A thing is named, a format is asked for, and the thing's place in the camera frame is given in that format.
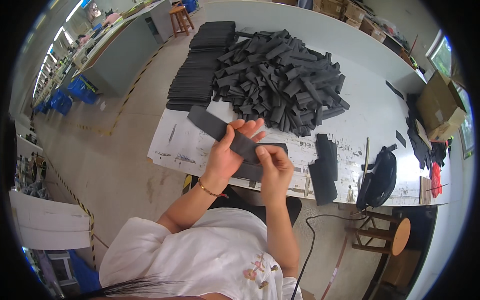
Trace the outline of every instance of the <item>hand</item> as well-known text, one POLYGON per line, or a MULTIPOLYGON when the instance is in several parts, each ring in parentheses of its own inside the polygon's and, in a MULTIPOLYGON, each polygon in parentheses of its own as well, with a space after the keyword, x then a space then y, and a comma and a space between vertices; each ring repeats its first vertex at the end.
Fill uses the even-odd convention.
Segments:
POLYGON ((293 176, 292 162, 278 146, 258 146, 255 151, 264 168, 260 195, 265 206, 286 205, 288 185, 293 176))
POLYGON ((240 168, 243 157, 230 149, 236 129, 252 141, 258 142, 265 137, 265 131, 261 131, 254 137, 252 135, 264 124, 263 119, 257 121, 235 120, 227 125, 227 133, 220 142, 215 141, 210 151, 207 166, 203 177, 213 178, 219 182, 227 182, 232 175, 240 168))

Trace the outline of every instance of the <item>black bag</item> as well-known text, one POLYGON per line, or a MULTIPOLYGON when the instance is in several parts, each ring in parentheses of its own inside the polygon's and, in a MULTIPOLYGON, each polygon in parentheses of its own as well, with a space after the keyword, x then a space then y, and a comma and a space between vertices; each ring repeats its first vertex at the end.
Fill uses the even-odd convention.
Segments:
POLYGON ((368 165, 367 170, 372 172, 365 175, 358 198, 357 209, 364 210, 368 206, 379 207, 390 197, 396 183, 396 157, 392 153, 396 144, 390 147, 382 147, 377 154, 374 164, 368 165))

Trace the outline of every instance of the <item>floral embroidery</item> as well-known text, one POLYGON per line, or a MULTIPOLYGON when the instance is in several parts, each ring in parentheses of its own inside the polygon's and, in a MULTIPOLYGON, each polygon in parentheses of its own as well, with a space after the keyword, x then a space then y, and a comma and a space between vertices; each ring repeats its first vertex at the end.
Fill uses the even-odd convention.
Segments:
MULTIPOLYGON (((255 279, 257 278, 257 270, 260 271, 260 272, 265 272, 264 253, 262 255, 257 255, 257 258, 258 258, 257 261, 251 262, 255 266, 254 269, 243 270, 243 276, 246 279, 249 279, 251 281, 255 281, 255 279)), ((268 286, 268 281, 263 281, 260 284, 259 288, 264 288, 266 286, 268 286)))
POLYGON ((246 279, 250 279, 254 281, 255 278, 257 277, 257 272, 255 272, 253 269, 243 270, 243 276, 246 279))
POLYGON ((263 281, 258 288, 262 289, 266 286, 268 286, 268 281, 263 281))

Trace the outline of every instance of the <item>woman's left hand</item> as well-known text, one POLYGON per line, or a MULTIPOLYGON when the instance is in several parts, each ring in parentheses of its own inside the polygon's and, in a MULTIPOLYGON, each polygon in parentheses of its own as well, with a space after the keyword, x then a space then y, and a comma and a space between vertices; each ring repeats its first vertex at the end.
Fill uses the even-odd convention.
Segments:
POLYGON ((227 133, 220 142, 215 141, 210 151, 210 157, 202 180, 205 178, 215 178, 220 182, 227 182, 230 177, 240 168, 243 157, 230 149, 236 129, 254 142, 259 142, 265 137, 265 131, 253 134, 264 124, 263 119, 257 121, 235 120, 227 125, 227 133))

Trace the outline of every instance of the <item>white shirt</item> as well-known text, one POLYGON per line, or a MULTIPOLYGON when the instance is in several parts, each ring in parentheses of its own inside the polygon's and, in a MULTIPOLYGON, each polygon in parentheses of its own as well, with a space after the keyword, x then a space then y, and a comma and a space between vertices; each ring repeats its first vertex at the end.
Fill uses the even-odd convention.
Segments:
MULTIPOLYGON (((237 208, 215 208, 190 229, 171 234, 153 221, 131 218, 100 266, 103 287, 155 276, 167 284, 135 296, 163 298, 220 293, 233 300, 290 300, 297 280, 283 278, 267 251, 266 225, 237 208)), ((300 288, 295 300, 301 300, 300 288)))

